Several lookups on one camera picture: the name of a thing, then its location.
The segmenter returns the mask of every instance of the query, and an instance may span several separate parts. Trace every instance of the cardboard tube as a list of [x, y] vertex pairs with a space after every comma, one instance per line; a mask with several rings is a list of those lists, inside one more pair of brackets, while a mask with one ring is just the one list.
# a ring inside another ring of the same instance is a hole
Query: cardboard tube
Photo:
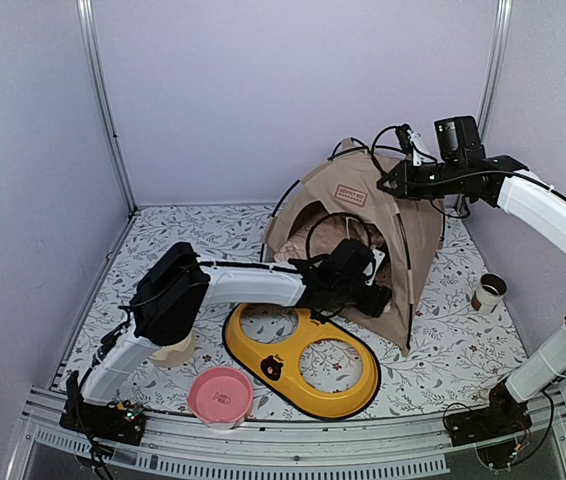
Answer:
[[507, 285], [501, 277], [487, 273], [479, 279], [472, 297], [472, 308], [479, 313], [492, 313], [506, 291]]

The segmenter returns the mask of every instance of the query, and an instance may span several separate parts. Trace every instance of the floral floor mat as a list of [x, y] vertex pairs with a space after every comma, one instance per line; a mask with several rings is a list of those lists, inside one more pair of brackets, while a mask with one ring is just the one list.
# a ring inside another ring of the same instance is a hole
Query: floral floor mat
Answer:
[[[205, 256], [254, 260], [271, 206], [151, 207], [141, 210], [101, 287], [68, 359], [66, 375], [90, 364], [100, 338], [124, 320], [117, 309], [131, 299], [136, 282], [175, 242], [191, 242]], [[489, 388], [525, 359], [505, 307], [479, 315], [470, 307], [474, 282], [485, 265], [460, 220], [448, 219], [445, 245], [432, 265], [416, 311], [408, 358], [378, 335], [337, 319], [367, 343], [381, 364], [382, 383], [374, 402], [355, 418], [383, 418], [444, 410], [452, 402], [485, 403]], [[231, 305], [204, 308], [194, 324], [194, 357], [179, 368], [141, 365], [122, 385], [121, 398], [142, 401], [155, 410], [191, 415], [188, 390], [208, 368], [238, 365], [225, 351], [221, 327]], [[261, 342], [291, 335], [293, 310], [253, 306], [242, 320], [246, 334]], [[324, 341], [311, 345], [299, 368], [306, 381], [323, 391], [346, 390], [360, 375], [356, 351]], [[254, 406], [250, 418], [312, 420], [251, 375]]]

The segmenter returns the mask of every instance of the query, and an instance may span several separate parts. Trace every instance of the bear logo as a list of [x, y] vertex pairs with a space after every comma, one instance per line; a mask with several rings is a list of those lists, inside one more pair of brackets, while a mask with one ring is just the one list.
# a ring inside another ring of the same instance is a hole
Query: bear logo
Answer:
[[281, 369], [283, 364], [274, 360], [274, 357], [270, 355], [261, 361], [261, 370], [267, 378], [273, 381], [277, 381], [281, 378]]

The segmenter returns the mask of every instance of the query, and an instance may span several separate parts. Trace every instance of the beige tent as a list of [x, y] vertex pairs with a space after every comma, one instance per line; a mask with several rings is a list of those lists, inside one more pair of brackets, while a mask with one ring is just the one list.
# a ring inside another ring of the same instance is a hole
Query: beige tent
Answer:
[[[351, 139], [341, 145], [346, 150], [353, 147]], [[399, 162], [378, 153], [375, 157], [385, 171]], [[300, 180], [298, 193], [272, 218], [264, 242], [270, 260], [305, 258], [301, 245], [326, 214], [352, 213], [375, 227], [371, 243], [376, 248], [385, 244], [389, 254], [376, 281], [392, 289], [391, 304], [378, 318], [353, 308], [342, 315], [390, 340], [407, 356], [412, 317], [439, 245], [442, 215], [427, 201], [400, 200], [381, 192], [376, 188], [379, 177], [366, 149], [321, 163]], [[436, 205], [442, 210], [442, 203]], [[348, 236], [366, 241], [365, 230], [356, 221], [336, 217], [323, 223], [325, 228], [317, 228], [312, 236], [311, 255], [330, 252]]]

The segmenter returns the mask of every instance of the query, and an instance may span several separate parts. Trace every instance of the yellow feeding tray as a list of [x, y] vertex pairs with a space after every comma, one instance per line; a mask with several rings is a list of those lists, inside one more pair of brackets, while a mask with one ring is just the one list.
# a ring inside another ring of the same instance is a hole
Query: yellow feeding tray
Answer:
[[[363, 411], [374, 400], [381, 383], [381, 370], [374, 352], [354, 335], [331, 321], [311, 318], [308, 309], [297, 309], [294, 334], [279, 343], [259, 343], [241, 328], [247, 304], [239, 305], [225, 320], [223, 343], [228, 353], [280, 397], [311, 417], [339, 420]], [[303, 351], [320, 340], [340, 340], [354, 348], [362, 362], [356, 384], [343, 392], [321, 392], [301, 376]]]

